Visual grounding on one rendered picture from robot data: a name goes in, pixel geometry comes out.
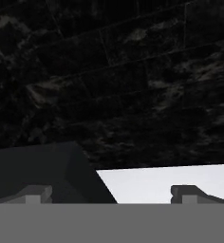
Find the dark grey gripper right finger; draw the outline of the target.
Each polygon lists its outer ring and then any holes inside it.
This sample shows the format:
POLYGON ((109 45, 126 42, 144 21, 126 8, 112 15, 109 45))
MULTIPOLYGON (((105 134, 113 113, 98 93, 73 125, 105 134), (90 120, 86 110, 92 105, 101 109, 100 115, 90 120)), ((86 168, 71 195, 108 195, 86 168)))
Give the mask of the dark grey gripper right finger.
POLYGON ((224 204, 224 199, 204 193, 195 185, 172 185, 172 204, 224 204))

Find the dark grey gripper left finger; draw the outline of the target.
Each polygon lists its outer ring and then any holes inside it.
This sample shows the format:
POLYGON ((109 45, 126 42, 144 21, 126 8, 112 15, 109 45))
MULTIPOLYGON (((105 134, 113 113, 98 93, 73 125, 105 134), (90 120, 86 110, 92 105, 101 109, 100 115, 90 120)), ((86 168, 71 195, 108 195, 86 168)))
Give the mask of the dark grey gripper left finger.
POLYGON ((29 185, 19 193, 0 198, 0 204, 48 204, 52 202, 50 185, 29 185))

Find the black digital scale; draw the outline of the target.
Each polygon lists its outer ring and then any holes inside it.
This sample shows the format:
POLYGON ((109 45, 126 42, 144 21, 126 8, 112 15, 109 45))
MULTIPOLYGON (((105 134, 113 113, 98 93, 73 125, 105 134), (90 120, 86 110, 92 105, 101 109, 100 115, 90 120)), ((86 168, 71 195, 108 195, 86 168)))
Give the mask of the black digital scale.
POLYGON ((50 185, 53 204, 116 202, 74 141, 0 149, 0 198, 29 185, 50 185))

